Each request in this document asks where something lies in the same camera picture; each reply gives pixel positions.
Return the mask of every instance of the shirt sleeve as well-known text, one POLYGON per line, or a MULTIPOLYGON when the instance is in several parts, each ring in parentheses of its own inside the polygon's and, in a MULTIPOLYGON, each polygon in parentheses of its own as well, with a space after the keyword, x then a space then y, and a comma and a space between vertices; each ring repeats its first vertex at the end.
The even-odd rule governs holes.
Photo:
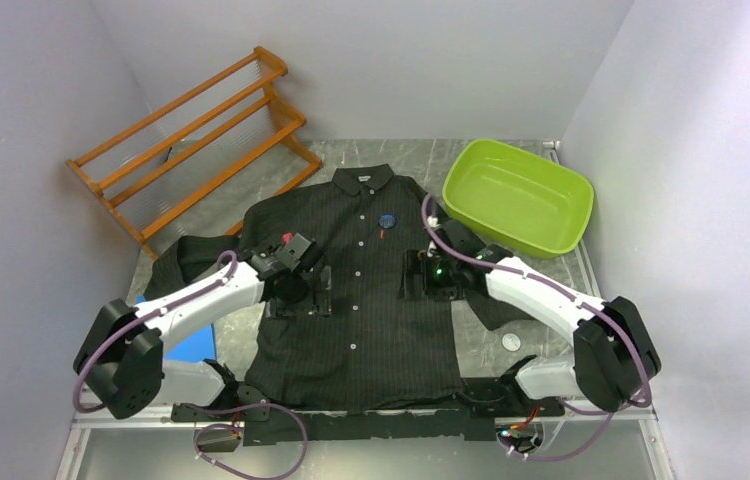
MULTIPOLYGON (((426 192, 421 186, 419 186, 419 184, 416 183, 416 181, 412 178, 408 178, 408 181, 410 183, 411 191, 419 200, 419 204, 421 206, 422 201, 425 199, 425 196, 428 195, 428 192, 426 192)), ((440 207, 440 204, 436 201, 436 198, 434 198, 433 195, 431 197, 432 199, 428 202, 428 208, 431 211, 436 211, 439 223, 443 223, 444 221, 449 219, 449 215, 442 207, 440 207)), ((481 324, 484 325, 484 327, 489 331, 497 330, 503 325, 514 320, 531 319, 530 315, 523 312, 519 308, 514 307, 509 303, 505 303, 490 297, 485 297, 484 295, 481 295, 480 293, 475 291, 467 290, 465 292, 465 298, 466 303, 469 304, 469 308, 472 309, 472 313, 474 313, 475 316, 478 317, 478 320, 481 322, 481 324)))

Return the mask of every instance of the white round disc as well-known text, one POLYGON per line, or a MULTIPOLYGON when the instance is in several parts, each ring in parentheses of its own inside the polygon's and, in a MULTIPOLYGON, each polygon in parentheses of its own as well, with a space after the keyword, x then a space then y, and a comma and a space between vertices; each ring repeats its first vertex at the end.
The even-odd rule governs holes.
POLYGON ((502 346, 509 352, 515 352, 522 346, 522 340, 514 333, 506 333, 502 337, 502 346))

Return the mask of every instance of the green plastic tub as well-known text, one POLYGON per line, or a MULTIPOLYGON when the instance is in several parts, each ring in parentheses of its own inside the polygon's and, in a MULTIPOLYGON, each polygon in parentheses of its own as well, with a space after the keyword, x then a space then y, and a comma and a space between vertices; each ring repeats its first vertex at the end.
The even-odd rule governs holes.
POLYGON ((449 215, 477 233, 539 258, 578 245, 593 186, 556 163, 495 140, 475 140, 443 186, 449 215))

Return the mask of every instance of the orange wire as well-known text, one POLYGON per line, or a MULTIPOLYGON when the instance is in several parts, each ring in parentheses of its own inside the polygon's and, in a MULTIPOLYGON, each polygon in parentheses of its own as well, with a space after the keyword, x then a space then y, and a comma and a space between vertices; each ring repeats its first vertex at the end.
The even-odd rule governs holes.
POLYGON ((531 410, 531 415, 528 416, 528 418, 522 422, 522 423, 515 423, 510 426, 511 430, 522 430, 523 428, 527 427, 529 423, 534 421, 534 417, 537 416, 537 413, 540 412, 540 405, 535 406, 531 410))

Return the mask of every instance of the shirt collar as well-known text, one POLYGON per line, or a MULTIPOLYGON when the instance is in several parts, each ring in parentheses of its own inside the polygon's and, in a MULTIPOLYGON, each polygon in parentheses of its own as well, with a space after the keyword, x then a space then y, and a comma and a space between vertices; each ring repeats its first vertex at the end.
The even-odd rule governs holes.
POLYGON ((386 163, 375 167, 338 168, 331 180, 349 195, 357 195, 366 185, 372 190, 380 190, 393 178, 393 169, 386 163), (361 182, 359 177, 369 177, 361 182))

